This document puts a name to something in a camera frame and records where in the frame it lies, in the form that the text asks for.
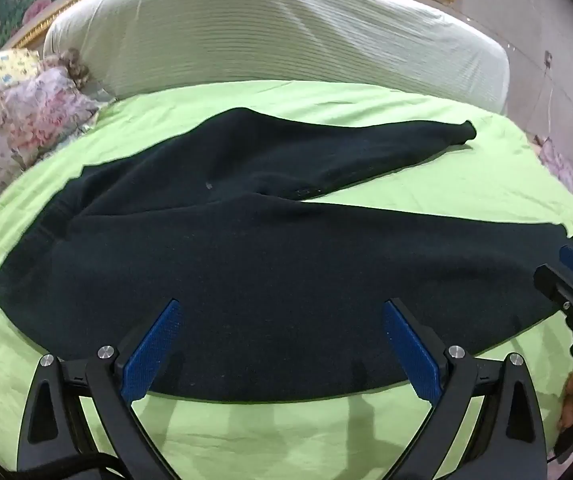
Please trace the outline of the floral pink pillow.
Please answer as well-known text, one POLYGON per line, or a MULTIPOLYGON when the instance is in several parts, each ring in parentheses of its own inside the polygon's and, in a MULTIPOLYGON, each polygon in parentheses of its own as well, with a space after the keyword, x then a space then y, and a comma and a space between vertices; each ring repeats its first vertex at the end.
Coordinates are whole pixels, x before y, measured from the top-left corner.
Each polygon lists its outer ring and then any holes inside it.
POLYGON ((0 194, 55 145, 88 129, 102 107, 62 66, 0 88, 0 194))

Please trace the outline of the white striped headboard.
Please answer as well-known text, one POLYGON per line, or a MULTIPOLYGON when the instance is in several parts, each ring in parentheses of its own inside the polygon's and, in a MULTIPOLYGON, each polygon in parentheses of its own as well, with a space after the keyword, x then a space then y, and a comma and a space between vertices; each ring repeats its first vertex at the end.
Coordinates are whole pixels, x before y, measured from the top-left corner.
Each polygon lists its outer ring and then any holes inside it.
POLYGON ((80 0, 44 53, 79 52, 114 96, 245 80, 375 84, 499 113, 497 41, 414 0, 80 0))

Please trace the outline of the black pants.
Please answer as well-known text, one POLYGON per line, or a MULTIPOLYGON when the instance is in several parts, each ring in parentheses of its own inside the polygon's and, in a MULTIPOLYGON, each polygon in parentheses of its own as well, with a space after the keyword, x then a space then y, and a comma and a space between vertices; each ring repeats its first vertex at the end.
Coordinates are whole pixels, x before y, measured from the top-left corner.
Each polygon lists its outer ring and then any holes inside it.
POLYGON ((207 401, 329 398, 405 377, 383 330, 398 298, 484 351, 553 313, 533 272, 563 226, 327 204, 476 136, 469 122, 348 128, 235 108, 89 166, 0 266, 0 308, 60 358, 121 341, 170 300, 186 322, 156 392, 207 401))

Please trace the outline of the green bed sheet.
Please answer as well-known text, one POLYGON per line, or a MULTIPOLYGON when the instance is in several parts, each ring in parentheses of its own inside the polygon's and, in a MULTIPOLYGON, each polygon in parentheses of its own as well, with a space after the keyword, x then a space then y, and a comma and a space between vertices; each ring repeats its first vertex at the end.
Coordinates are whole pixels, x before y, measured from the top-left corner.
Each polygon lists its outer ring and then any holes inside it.
MULTIPOLYGON (((502 222, 550 222, 573 236, 573 194, 541 165, 509 118, 432 96, 366 84, 246 81, 141 94, 105 108, 91 132, 33 166, 0 196, 0 263, 50 197, 87 165, 248 107, 299 122, 367 126, 406 120, 472 122, 472 146, 347 188, 333 203, 502 222)), ((0 310, 0 464, 13 468, 41 350, 0 310)), ((137 414, 186 479, 377 479, 419 428, 427 404, 398 385, 295 404, 230 405, 148 396, 137 414)))

